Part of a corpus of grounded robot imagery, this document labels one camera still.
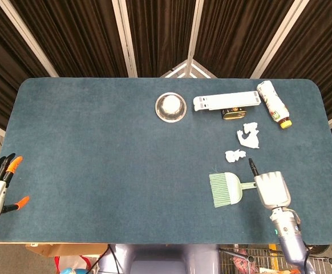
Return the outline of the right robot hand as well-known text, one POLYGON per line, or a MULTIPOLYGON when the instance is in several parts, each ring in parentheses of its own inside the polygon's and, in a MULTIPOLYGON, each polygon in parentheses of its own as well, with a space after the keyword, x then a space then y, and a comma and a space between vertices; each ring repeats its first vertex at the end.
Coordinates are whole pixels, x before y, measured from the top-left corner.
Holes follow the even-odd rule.
POLYGON ((248 160, 262 205, 269 210, 288 207, 291 196, 282 173, 275 171, 259 174, 252 158, 248 160))

